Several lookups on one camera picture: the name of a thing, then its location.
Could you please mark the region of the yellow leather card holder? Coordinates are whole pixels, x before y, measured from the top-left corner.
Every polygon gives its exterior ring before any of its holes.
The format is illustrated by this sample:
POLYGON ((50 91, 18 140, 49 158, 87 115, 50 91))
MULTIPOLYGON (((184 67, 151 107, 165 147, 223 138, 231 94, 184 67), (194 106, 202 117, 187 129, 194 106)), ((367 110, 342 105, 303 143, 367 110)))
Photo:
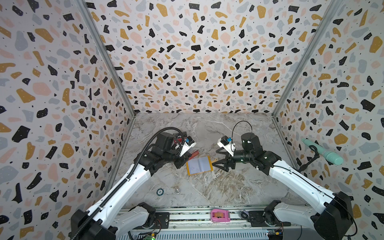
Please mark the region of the yellow leather card holder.
POLYGON ((209 156, 194 158, 187 162, 189 176, 213 171, 213 165, 209 156))

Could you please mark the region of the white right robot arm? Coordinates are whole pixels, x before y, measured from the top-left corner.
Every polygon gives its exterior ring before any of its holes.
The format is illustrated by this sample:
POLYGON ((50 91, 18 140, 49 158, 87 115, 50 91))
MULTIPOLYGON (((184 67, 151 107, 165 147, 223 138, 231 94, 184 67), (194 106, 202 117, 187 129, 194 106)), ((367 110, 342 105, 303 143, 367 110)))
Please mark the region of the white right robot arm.
POLYGON ((218 139, 218 154, 225 158, 213 166, 228 172, 237 163, 251 164, 257 170, 290 188, 308 206, 293 206, 282 201, 272 201, 265 209, 262 221, 274 227, 291 223, 316 231, 325 240, 341 240, 356 222, 353 217, 351 198, 343 193, 334 193, 306 178, 292 168, 280 156, 265 151, 258 136, 245 133, 241 136, 242 149, 236 150, 228 136, 218 139))

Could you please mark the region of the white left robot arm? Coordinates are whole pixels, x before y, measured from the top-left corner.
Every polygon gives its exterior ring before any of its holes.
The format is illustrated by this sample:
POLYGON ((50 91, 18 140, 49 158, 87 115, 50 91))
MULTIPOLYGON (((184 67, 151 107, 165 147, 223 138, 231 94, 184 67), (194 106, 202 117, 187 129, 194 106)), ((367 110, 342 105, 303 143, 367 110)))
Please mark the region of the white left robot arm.
POLYGON ((155 208, 140 203, 119 215, 134 193, 165 164, 177 169, 185 165, 190 149, 196 145, 191 136, 167 127, 146 143, 124 176, 86 211, 77 210, 71 217, 72 240, 116 240, 137 227, 150 228, 155 223, 155 208))

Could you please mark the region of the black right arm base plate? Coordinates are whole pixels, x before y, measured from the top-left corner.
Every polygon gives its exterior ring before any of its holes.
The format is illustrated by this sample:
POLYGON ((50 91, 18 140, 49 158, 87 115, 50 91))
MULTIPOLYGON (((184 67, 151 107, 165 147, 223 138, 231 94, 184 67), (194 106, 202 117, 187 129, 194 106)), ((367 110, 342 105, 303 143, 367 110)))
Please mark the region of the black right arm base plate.
POLYGON ((241 218, 251 224, 251 227, 284 227, 291 226, 289 222, 281 222, 277 219, 273 210, 281 201, 273 200, 264 210, 241 212, 241 218))

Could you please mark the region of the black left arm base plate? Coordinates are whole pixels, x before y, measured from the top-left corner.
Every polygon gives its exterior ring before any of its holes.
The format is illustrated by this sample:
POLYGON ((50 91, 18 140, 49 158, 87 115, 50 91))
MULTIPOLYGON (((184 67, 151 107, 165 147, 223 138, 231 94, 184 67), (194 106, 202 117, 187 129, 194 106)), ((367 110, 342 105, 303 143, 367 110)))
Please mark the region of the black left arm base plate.
POLYGON ((144 230, 144 231, 154 231, 159 229, 167 229, 169 227, 170 222, 170 213, 169 212, 156 212, 150 213, 144 219, 140 218, 140 225, 134 228, 134 230, 144 230))

